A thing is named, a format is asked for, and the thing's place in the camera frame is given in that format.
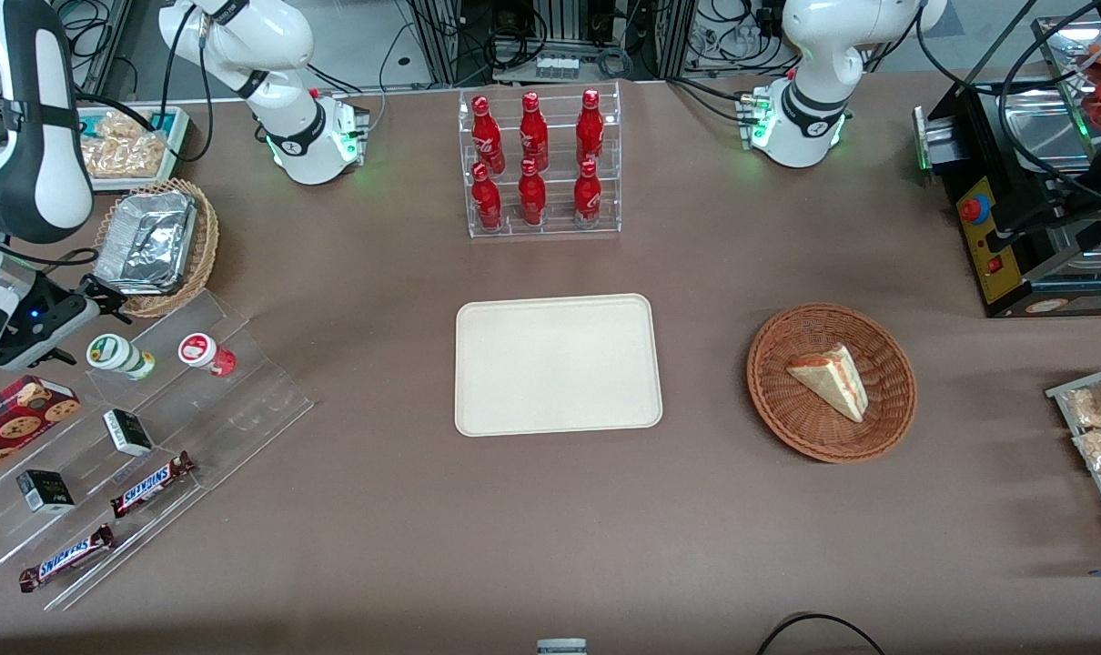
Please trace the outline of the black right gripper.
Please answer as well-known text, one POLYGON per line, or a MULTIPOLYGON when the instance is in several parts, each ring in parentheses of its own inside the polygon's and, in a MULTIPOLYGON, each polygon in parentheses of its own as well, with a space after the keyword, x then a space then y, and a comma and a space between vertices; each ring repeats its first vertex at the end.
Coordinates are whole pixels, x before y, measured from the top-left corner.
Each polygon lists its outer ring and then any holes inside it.
POLYGON ((37 368, 47 361, 76 365, 61 341, 101 314, 101 295, 102 282, 92 275, 81 277, 76 290, 65 290, 47 274, 35 273, 21 301, 10 309, 0 306, 0 368, 37 368))

